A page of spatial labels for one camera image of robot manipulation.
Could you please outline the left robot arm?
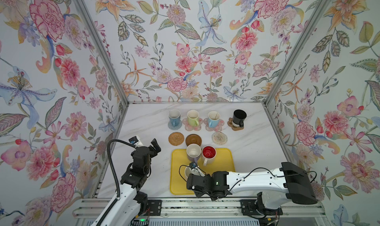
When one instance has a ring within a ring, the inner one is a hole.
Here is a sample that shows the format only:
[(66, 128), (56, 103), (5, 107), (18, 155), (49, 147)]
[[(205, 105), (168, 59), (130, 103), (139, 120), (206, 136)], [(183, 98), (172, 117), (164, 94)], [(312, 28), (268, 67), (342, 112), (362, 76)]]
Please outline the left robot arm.
[[(133, 148), (131, 157), (133, 159), (127, 167), (121, 179), (118, 179), (111, 156), (111, 145), (121, 143)], [(109, 166), (116, 185), (115, 195), (93, 222), (94, 226), (127, 226), (139, 215), (147, 212), (147, 194), (141, 192), (141, 188), (146, 183), (152, 173), (151, 159), (161, 152), (161, 148), (156, 139), (153, 139), (150, 146), (144, 146), (140, 139), (135, 136), (128, 142), (113, 139), (107, 143), (106, 152)]]

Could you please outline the grey round coaster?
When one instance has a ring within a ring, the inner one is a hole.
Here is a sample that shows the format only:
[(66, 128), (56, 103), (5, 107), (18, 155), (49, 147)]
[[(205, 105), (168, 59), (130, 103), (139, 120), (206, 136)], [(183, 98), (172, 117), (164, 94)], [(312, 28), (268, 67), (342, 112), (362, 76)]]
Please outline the grey round coaster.
[(168, 128), (170, 130), (179, 130), (182, 127), (183, 123), (180, 119), (169, 121)]

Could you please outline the blue mug back row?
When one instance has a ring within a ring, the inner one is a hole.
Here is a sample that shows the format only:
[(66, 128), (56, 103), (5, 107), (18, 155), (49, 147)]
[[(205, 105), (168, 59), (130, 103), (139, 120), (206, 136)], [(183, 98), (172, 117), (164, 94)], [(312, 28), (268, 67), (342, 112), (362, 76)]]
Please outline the blue mug back row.
[(181, 119), (181, 112), (177, 109), (173, 109), (169, 112), (169, 120)]

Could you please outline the black mug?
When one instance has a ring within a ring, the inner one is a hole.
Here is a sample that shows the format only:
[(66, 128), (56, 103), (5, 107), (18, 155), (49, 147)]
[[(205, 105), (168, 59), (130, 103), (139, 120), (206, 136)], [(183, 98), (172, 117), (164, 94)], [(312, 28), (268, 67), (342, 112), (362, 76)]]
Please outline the black mug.
[(243, 128), (244, 127), (244, 120), (247, 117), (247, 113), (243, 110), (237, 109), (233, 112), (233, 120), (232, 124), (234, 127)]

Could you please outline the woven rattan round coaster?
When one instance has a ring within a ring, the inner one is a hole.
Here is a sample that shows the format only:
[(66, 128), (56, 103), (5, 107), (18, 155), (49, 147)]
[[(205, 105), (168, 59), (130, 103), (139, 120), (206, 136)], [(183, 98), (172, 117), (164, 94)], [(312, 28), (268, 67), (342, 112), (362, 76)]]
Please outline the woven rattan round coaster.
[(169, 135), (168, 141), (173, 146), (179, 146), (185, 141), (185, 137), (180, 132), (174, 132)]

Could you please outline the colourful woven round coaster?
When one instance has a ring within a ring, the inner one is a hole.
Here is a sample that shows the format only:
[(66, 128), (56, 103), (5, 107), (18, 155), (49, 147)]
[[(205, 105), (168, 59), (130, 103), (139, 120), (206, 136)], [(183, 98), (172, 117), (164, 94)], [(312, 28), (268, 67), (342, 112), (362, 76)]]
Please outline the colourful woven round coaster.
[(215, 132), (212, 136), (211, 139), (214, 144), (216, 145), (225, 145), (228, 141), (228, 137), (226, 134), (222, 132)]

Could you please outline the brown wooden round coaster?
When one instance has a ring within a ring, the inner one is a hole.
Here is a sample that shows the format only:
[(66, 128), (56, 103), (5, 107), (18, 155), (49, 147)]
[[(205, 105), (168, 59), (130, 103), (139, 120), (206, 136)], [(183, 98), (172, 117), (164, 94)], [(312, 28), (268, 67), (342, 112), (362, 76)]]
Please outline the brown wooden round coaster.
[(197, 134), (190, 134), (185, 139), (186, 146), (191, 144), (197, 144), (198, 146), (202, 145), (202, 138)]

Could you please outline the blue handle mug front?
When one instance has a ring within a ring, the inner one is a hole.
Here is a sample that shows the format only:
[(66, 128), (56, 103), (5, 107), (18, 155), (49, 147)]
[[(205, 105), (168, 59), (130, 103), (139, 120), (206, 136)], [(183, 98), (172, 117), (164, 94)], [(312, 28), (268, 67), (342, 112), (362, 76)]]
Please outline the blue handle mug front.
[(208, 113), (208, 126), (210, 128), (216, 128), (220, 121), (220, 113), (217, 111), (211, 111)]

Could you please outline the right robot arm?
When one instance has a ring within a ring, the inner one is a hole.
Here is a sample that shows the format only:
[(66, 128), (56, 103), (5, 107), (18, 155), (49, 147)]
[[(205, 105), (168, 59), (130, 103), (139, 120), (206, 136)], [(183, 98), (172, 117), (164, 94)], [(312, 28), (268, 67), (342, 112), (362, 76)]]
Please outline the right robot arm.
[(292, 202), (314, 205), (318, 202), (309, 173), (290, 162), (282, 162), (280, 168), (268, 170), (263, 167), (249, 173), (217, 171), (198, 176), (190, 174), (186, 188), (197, 198), (208, 195), (215, 201), (239, 192), (257, 193), (259, 207), (277, 210), (281, 205)]

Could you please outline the green handle mug front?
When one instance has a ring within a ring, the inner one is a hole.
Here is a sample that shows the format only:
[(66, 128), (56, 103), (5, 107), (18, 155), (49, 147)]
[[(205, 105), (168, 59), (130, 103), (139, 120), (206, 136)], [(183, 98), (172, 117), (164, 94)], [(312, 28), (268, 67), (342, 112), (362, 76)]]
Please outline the green handle mug front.
[(196, 110), (190, 110), (187, 112), (187, 120), (188, 124), (191, 127), (198, 127), (200, 124), (199, 122), (199, 112)]

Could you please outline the pink handle mug front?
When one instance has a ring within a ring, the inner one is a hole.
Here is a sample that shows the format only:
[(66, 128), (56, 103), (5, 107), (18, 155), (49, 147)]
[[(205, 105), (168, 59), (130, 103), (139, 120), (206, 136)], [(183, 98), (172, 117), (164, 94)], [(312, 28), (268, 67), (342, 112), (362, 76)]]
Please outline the pink handle mug front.
[(185, 180), (187, 180), (191, 174), (195, 176), (201, 176), (201, 177), (205, 176), (205, 173), (199, 167), (195, 167), (195, 168), (186, 167), (184, 170), (184, 174), (185, 174), (184, 176)]

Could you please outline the cork paw print coaster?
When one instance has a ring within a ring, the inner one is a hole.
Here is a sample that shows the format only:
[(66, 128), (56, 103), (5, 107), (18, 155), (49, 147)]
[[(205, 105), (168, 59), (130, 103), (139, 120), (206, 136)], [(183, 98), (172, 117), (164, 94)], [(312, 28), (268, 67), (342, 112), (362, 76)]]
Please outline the cork paw print coaster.
[(233, 123), (233, 119), (232, 118), (229, 118), (229, 120), (228, 120), (228, 126), (231, 127), (231, 129), (233, 131), (240, 131), (240, 130), (244, 129), (244, 127), (235, 126), (234, 123)]

